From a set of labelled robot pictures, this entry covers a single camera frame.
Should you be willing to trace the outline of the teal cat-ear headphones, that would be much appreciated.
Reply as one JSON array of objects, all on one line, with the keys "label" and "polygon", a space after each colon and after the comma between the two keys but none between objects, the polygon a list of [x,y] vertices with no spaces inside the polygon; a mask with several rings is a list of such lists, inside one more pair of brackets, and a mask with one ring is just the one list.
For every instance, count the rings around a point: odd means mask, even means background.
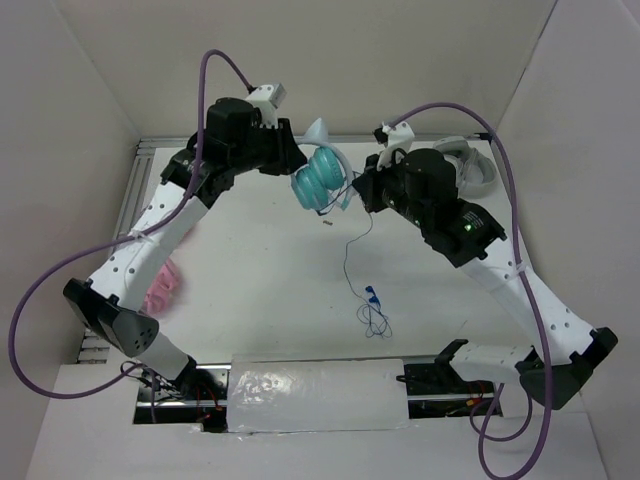
[{"label": "teal cat-ear headphones", "polygon": [[296,144],[316,147],[307,163],[291,175],[300,205],[319,214],[334,205],[346,210],[355,194],[355,175],[346,156],[329,142],[326,122],[316,119]]}]

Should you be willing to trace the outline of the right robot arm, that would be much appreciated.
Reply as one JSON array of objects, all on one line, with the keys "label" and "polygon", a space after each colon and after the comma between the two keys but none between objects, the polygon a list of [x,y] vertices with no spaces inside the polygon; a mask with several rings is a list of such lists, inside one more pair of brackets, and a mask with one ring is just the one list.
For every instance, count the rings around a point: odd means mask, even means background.
[{"label": "right robot arm", "polygon": [[460,198],[455,167],[435,149],[396,150],[380,167],[365,160],[354,188],[369,213],[391,209],[424,242],[481,285],[527,335],[526,347],[452,341],[437,357],[436,379],[448,392],[472,381],[518,384],[538,404],[562,409],[618,343],[614,332],[574,314],[527,265],[517,262],[500,223]]}]

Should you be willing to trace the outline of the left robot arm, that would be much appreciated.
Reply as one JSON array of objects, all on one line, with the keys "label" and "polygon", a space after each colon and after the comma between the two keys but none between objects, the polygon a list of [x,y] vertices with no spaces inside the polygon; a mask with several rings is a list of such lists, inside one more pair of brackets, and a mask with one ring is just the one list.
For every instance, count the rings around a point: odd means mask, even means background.
[{"label": "left robot arm", "polygon": [[155,192],[134,227],[86,280],[72,279],[63,295],[99,337],[162,377],[176,399],[196,390],[197,363],[143,311],[147,291],[184,236],[208,213],[236,176],[258,170],[288,175],[306,161],[288,120],[273,100],[222,98],[206,113],[202,136],[193,135],[161,173]]}]

